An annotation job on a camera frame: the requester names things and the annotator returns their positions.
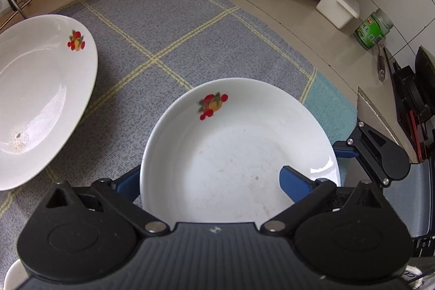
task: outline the fruit decal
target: fruit decal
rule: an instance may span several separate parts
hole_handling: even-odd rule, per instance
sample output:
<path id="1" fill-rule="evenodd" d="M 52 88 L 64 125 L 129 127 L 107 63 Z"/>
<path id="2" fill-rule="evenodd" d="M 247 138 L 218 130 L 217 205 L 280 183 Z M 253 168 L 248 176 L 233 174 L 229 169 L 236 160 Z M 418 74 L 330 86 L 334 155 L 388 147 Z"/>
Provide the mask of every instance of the fruit decal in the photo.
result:
<path id="1" fill-rule="evenodd" d="M 198 102 L 198 105 L 201 106 L 198 110 L 198 113 L 201 113 L 199 119 L 201 121 L 205 120 L 205 117 L 212 117 L 213 113 L 218 111 L 222 107 L 222 103 L 228 100 L 227 94 L 220 94 L 217 92 L 216 94 L 208 94 L 201 101 Z"/>
<path id="2" fill-rule="evenodd" d="M 80 31 L 73 30 L 73 35 L 70 36 L 70 41 L 68 42 L 68 47 L 71 48 L 72 51 L 79 51 L 84 48 L 85 42 L 83 41 L 83 37 Z"/>

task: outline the green jar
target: green jar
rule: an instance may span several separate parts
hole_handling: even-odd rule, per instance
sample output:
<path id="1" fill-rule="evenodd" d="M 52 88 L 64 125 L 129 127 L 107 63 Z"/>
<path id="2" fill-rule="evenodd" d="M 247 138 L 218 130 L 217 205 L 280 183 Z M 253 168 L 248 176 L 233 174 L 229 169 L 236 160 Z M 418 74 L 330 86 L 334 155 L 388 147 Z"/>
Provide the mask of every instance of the green jar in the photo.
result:
<path id="1" fill-rule="evenodd" d="M 394 24 L 381 10 L 374 11 L 355 30 L 354 36 L 362 47 L 369 50 L 390 32 Z"/>

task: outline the teal fabric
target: teal fabric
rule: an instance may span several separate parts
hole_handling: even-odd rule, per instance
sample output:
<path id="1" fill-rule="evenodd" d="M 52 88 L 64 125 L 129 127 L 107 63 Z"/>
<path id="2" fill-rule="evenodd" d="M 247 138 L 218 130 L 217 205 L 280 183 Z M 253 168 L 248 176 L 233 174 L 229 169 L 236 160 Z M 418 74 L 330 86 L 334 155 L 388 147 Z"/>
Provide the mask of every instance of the teal fabric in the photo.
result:
<path id="1" fill-rule="evenodd" d="M 328 80 L 317 72 L 304 106 L 325 130 L 331 144 L 346 139 L 355 128 L 356 107 Z M 341 184 L 344 184 L 349 159 L 338 159 Z"/>

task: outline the placemat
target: placemat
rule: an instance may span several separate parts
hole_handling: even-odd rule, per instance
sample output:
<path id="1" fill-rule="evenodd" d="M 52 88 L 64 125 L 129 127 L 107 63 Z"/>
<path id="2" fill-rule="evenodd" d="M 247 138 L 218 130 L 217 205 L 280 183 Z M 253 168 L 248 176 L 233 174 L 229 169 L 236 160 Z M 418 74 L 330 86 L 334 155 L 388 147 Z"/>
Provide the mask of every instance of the placemat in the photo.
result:
<path id="1" fill-rule="evenodd" d="M 273 84 L 299 99 L 331 142 L 355 126 L 355 107 L 329 80 L 228 0 L 79 0 L 57 13 L 93 34 L 97 81 L 56 158 L 25 185 L 0 192 L 0 284 L 17 259 L 21 229 L 53 181 L 87 186 L 137 166 L 159 117 L 199 84 L 226 77 Z"/>

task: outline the white plastic container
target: white plastic container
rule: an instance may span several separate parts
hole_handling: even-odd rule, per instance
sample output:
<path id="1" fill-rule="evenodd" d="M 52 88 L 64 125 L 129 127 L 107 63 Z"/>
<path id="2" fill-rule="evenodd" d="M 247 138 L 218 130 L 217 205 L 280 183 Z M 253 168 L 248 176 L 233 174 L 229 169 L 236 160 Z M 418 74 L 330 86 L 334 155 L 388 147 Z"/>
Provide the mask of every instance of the white plastic container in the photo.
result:
<path id="1" fill-rule="evenodd" d="M 338 29 L 352 18 L 359 17 L 359 4 L 356 0 L 320 0 L 316 9 Z"/>

